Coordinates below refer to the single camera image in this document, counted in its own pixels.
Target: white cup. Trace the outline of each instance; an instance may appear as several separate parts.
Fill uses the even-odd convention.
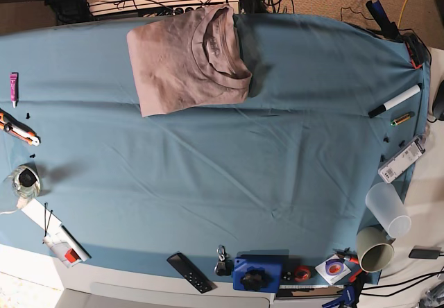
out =
[[[374,227],[364,228],[356,236],[359,265],[365,272],[378,272],[385,268],[395,253],[385,235]]]
[[[410,231],[411,219],[393,185],[381,182],[371,187],[366,196],[366,205],[394,239]]]

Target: beige cup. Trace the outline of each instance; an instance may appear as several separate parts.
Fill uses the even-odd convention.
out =
[[[385,268],[395,253],[385,235],[373,227],[364,228],[356,237],[359,264],[365,272],[378,272]]]

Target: brown t-shirt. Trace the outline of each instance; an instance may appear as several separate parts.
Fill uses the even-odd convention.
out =
[[[127,35],[142,116],[241,103],[251,73],[239,55],[233,10],[200,8]]]

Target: tv remote control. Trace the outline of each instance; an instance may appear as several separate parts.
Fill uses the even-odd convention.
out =
[[[207,293],[213,289],[213,284],[204,274],[191,263],[182,253],[174,254],[167,259],[168,263],[176,269],[199,293]]]

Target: white marker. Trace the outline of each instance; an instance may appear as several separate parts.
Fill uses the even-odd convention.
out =
[[[398,96],[395,96],[393,99],[388,100],[383,105],[380,105],[378,108],[369,112],[368,116],[372,119],[373,117],[382,114],[383,112],[395,107],[396,105],[399,105],[401,102],[406,101],[408,98],[411,98],[413,95],[419,92],[421,92],[421,87],[419,86],[419,84],[410,87],[407,91],[401,93]]]

